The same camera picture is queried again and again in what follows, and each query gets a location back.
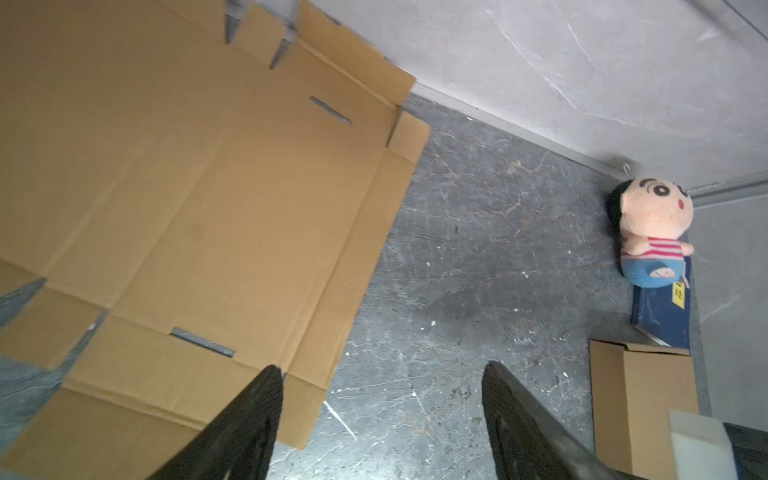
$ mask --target blue pants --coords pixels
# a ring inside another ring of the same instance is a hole
[[[660,278],[650,274],[660,268],[669,268],[674,271],[672,278]],[[632,284],[643,288],[661,288],[672,285],[685,275],[685,260],[670,259],[621,259],[621,271]]]

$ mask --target baseboard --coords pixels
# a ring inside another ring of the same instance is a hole
[[[689,190],[696,208],[768,197],[768,171]]]
[[[588,155],[579,153],[573,149],[565,147],[557,142],[550,140],[549,138],[542,137],[530,130],[526,130],[523,127],[512,124],[502,118],[496,117],[493,114],[489,114],[487,111],[480,110],[477,107],[472,107],[470,104],[466,104],[461,100],[450,97],[442,92],[435,90],[434,88],[427,87],[426,85],[417,83],[411,90],[413,94],[417,94],[419,97],[424,97],[427,100],[434,101],[437,104],[444,107],[456,110],[467,117],[474,118],[477,121],[481,121],[484,124],[496,127],[501,131],[513,134],[516,137],[529,141],[532,144],[537,144],[540,147],[553,151],[558,155],[566,157],[570,161],[574,161],[577,164],[584,165],[592,170],[598,171],[609,177],[616,178],[617,180],[626,180],[627,176],[622,170],[619,170],[611,165],[605,164],[601,161],[595,160]]]

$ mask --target white wall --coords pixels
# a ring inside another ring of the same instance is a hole
[[[314,2],[419,83],[577,152],[689,187],[768,170],[768,42],[723,4],[725,29],[684,0]]]
[[[696,210],[688,238],[715,418],[768,431],[768,197]]]

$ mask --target book cover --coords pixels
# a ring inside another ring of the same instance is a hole
[[[685,258],[690,285],[690,257]],[[634,288],[631,324],[654,342],[690,348],[690,289],[682,281],[662,288]]]

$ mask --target stuffed doll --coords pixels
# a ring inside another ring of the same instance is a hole
[[[668,180],[635,178],[611,192],[608,216],[621,233],[621,270],[643,288],[685,281],[685,260],[694,253],[680,242],[694,219],[694,202],[682,187]]]

